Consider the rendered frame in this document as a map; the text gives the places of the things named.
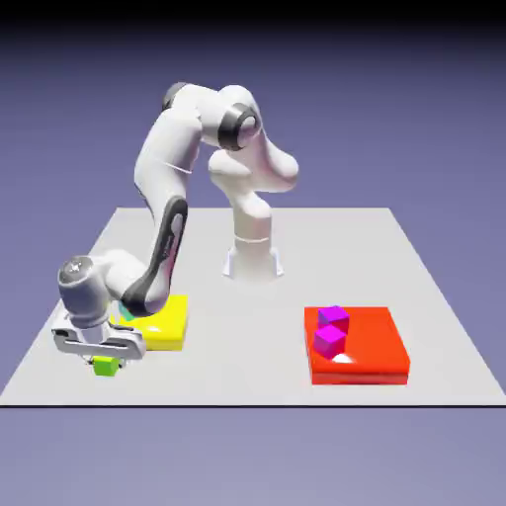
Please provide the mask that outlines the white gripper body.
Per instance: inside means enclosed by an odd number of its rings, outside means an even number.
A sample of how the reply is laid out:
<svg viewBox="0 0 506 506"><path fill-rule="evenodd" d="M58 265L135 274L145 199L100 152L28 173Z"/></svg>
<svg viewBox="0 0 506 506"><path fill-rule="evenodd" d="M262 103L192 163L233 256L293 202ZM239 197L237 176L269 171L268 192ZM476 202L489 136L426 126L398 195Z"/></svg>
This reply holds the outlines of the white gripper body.
<svg viewBox="0 0 506 506"><path fill-rule="evenodd" d="M141 332L131 326L105 322L79 329L63 322L53 326L51 332L56 348L66 354L138 361L146 353Z"/></svg>

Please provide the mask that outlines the small green cube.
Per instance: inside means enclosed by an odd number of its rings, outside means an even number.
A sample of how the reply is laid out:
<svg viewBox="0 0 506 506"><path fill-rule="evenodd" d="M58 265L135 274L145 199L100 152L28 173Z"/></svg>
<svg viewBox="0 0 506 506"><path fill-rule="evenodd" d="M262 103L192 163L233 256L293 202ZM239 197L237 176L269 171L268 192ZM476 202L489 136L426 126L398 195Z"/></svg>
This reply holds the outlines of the small green cube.
<svg viewBox="0 0 506 506"><path fill-rule="evenodd" d="M120 360L112 357L96 356L92 360L93 370L99 377L114 377L120 368Z"/></svg>

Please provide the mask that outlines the small magenta cube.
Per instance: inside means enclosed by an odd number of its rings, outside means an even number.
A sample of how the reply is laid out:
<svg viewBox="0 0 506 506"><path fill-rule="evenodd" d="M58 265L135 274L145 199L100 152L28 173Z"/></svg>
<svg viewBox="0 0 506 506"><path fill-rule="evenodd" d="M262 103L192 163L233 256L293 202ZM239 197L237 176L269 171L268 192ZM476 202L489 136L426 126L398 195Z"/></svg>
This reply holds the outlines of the small magenta cube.
<svg viewBox="0 0 506 506"><path fill-rule="evenodd" d="M313 349L320 356L332 360L345 351L347 334L338 327L325 325L314 332Z"/></svg>
<svg viewBox="0 0 506 506"><path fill-rule="evenodd" d="M334 326L343 333L347 333L350 325L349 313L339 305L318 308L318 327Z"/></svg>

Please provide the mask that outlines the large yellow box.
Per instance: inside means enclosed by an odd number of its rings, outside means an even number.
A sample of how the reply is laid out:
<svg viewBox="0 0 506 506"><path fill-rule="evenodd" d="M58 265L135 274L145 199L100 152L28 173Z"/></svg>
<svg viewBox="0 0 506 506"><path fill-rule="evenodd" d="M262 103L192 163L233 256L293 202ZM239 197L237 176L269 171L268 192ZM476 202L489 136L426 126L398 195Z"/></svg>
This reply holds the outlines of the large yellow box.
<svg viewBox="0 0 506 506"><path fill-rule="evenodd" d="M110 316L113 324L133 327L142 334L148 351L181 351L188 321L188 297L170 295L164 307L148 317L126 321L117 310Z"/></svg>

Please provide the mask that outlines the large orange box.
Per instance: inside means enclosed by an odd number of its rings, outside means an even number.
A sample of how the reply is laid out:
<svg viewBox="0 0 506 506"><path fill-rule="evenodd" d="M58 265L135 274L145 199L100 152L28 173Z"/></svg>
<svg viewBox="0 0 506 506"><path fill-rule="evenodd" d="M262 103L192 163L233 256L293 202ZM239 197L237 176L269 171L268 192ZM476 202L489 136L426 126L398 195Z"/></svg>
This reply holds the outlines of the large orange box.
<svg viewBox="0 0 506 506"><path fill-rule="evenodd" d="M305 348L311 382L329 384L408 383L409 355L388 308L346 306L350 325L345 351L328 360L313 349L317 306L304 309Z"/></svg>

